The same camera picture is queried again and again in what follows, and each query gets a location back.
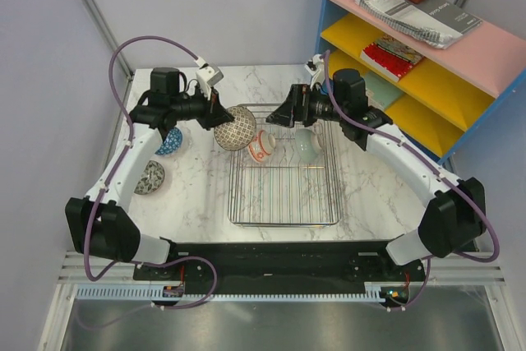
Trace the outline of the brown patterned bowl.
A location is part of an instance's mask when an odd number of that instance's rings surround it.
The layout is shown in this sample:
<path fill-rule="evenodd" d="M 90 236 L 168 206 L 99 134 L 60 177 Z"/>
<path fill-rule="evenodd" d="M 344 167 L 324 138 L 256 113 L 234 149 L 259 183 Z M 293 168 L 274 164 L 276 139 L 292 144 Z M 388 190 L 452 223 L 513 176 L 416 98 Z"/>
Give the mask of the brown patterned bowl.
<path fill-rule="evenodd" d="M 233 106 L 227 111 L 234 117 L 214 129 L 217 144 L 227 151 L 238 151 L 248 146 L 256 135 L 256 119 L 244 106 Z"/>

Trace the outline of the green glass bowl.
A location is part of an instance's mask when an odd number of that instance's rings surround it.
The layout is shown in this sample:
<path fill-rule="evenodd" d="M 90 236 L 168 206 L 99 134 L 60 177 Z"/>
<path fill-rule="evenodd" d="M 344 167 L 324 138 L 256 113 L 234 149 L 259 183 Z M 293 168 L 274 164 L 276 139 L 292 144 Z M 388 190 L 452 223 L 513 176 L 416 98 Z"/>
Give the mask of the green glass bowl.
<path fill-rule="evenodd" d="M 319 136 L 310 129 L 297 129 L 294 142 L 301 160 L 306 163 L 315 161 L 323 150 Z"/>

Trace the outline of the orange patterned glass bowl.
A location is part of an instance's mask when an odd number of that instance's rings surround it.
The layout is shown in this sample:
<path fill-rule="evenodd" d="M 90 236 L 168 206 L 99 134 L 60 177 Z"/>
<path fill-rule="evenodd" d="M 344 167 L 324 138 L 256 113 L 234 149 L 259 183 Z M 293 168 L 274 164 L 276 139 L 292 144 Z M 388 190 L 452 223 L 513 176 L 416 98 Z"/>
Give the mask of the orange patterned glass bowl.
<path fill-rule="evenodd" d="M 247 146 L 247 153 L 257 164 L 267 162 L 276 149 L 275 136 L 266 130 L 259 130 Z"/>

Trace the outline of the blue patterned bowl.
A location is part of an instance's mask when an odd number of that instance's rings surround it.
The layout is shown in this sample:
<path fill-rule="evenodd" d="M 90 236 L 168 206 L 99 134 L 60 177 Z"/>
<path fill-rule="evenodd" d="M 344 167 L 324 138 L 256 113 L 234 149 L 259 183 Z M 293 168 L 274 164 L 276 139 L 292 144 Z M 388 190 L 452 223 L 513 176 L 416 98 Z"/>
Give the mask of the blue patterned bowl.
<path fill-rule="evenodd" d="M 158 156 L 170 156 L 177 152 L 183 141 L 183 134 L 178 127 L 173 128 L 169 131 L 162 145 L 155 152 Z"/>

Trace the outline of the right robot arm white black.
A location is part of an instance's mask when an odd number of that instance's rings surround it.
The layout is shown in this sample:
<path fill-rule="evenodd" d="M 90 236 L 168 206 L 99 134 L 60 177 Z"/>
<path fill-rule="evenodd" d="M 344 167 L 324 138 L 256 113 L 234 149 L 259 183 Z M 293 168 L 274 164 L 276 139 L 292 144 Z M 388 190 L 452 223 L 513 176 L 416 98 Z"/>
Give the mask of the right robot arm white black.
<path fill-rule="evenodd" d="M 425 208 L 423 217 L 416 229 L 387 243 L 386 254 L 376 259 L 378 274 L 393 280 L 412 261 L 451 253 L 466 257 L 463 247 L 488 228 L 483 185 L 443 169 L 407 140 L 389 116 L 368 103 L 357 70 L 338 70 L 325 81 L 325 94 L 316 86 L 292 85 L 266 121 L 287 128 L 338 122 L 348 140 L 388 164 L 412 188 Z"/>

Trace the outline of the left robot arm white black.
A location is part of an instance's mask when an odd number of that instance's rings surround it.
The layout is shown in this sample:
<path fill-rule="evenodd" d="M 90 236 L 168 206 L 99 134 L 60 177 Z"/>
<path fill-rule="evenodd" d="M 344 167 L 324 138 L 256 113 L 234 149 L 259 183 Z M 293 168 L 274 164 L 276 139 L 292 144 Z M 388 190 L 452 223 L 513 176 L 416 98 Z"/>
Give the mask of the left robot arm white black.
<path fill-rule="evenodd" d="M 222 78 L 216 66 L 204 64 L 196 71 L 197 85 L 189 95 L 180 86 L 186 77 L 178 69 L 157 67 L 150 72 L 150 88 L 129 113 L 128 137 L 85 197 L 71 198 L 66 204 L 77 252 L 111 261 L 152 263 L 161 279 L 178 275 L 180 260 L 169 252 L 170 242 L 141 233 L 127 211 L 150 158 L 178 122 L 196 120 L 210 130 L 234 120 L 215 89 Z"/>

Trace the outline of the grey patterned bowl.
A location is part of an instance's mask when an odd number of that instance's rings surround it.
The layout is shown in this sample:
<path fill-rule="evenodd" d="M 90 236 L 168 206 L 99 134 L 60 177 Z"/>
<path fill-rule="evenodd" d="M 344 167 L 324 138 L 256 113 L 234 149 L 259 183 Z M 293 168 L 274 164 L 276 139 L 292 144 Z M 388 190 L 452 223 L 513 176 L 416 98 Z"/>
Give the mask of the grey patterned bowl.
<path fill-rule="evenodd" d="M 134 193 L 145 196 L 156 192 L 163 185 L 165 180 L 165 170 L 161 163 L 150 160 L 145 170 L 140 176 Z"/>

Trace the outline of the light green book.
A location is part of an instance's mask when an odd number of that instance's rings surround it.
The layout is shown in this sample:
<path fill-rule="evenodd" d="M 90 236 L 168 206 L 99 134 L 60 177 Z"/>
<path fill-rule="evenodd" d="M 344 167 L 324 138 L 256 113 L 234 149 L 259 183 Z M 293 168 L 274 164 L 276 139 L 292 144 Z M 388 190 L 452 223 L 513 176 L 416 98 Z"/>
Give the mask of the light green book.
<path fill-rule="evenodd" d="M 385 111 L 404 95 L 397 86 L 374 72 L 367 72 L 362 78 L 369 104 L 375 108 Z"/>

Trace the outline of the red patterned book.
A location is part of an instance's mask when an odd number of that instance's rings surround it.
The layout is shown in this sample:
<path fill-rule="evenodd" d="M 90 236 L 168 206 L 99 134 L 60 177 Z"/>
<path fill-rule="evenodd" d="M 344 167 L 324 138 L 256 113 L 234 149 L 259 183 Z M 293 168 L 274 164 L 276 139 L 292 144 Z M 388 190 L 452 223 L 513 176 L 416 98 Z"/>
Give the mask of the red patterned book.
<path fill-rule="evenodd" d="M 390 35 L 383 35 L 366 46 L 360 58 L 390 80 L 399 82 L 424 56 Z"/>

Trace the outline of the spiral bound notebook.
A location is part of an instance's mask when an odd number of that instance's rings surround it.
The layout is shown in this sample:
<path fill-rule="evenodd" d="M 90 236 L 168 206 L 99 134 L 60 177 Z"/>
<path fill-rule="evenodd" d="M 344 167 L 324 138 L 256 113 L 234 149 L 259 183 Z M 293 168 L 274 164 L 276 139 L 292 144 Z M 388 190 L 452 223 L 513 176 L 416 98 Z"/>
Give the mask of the spiral bound notebook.
<path fill-rule="evenodd" d="M 400 33 L 433 48 L 446 49 L 462 37 L 453 27 L 452 16 L 438 19 L 441 11 L 452 11 L 447 0 L 425 0 L 415 5 L 408 0 L 355 0 L 360 8 Z"/>

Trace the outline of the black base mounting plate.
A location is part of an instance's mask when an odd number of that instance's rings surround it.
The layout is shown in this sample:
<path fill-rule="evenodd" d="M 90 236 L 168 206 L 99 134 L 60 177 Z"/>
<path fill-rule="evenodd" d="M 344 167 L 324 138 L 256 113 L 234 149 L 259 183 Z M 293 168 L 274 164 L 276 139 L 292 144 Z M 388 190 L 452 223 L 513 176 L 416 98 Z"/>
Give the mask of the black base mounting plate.
<path fill-rule="evenodd" d="M 366 282 L 417 283 L 420 261 L 396 266 L 385 241 L 171 243 L 171 268 L 142 267 L 135 280 L 182 280 L 197 293 L 357 292 Z"/>

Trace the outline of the colourful wooden shelf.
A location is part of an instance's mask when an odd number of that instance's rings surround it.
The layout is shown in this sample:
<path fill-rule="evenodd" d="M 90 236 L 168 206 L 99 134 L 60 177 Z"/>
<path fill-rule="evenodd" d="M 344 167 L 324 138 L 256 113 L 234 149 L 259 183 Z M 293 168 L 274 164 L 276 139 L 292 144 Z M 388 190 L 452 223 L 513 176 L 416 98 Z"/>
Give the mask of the colourful wooden shelf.
<path fill-rule="evenodd" d="M 330 51 L 330 73 L 355 68 L 400 90 L 385 111 L 442 164 L 525 82 L 524 39 L 487 21 L 473 26 L 438 49 L 392 29 L 360 0 L 322 0 L 316 51 Z"/>

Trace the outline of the grey setup guide booklet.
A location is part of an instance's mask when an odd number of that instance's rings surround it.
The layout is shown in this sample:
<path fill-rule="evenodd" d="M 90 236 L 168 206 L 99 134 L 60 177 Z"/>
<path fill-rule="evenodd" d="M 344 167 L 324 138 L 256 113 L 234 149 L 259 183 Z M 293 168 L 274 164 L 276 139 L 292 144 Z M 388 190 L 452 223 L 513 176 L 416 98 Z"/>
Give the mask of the grey setup guide booklet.
<path fill-rule="evenodd" d="M 481 18 L 448 0 L 424 0 L 419 4 L 390 0 L 385 13 L 407 27 L 439 34 L 437 41 L 443 46 L 462 39 L 483 24 Z"/>

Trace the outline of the aluminium frame rail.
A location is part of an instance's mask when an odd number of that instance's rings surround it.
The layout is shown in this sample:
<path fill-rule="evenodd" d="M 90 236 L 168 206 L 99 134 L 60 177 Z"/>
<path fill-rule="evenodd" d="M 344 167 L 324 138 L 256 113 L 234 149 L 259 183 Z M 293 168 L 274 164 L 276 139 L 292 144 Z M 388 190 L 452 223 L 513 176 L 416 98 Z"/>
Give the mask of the aluminium frame rail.
<path fill-rule="evenodd" d="M 134 265 L 117 263 L 97 284 L 133 284 Z M 89 284 L 83 256 L 67 252 L 59 271 L 59 284 Z M 427 282 L 430 286 L 503 286 L 505 278 L 498 263 L 483 264 L 460 256 L 432 258 Z"/>

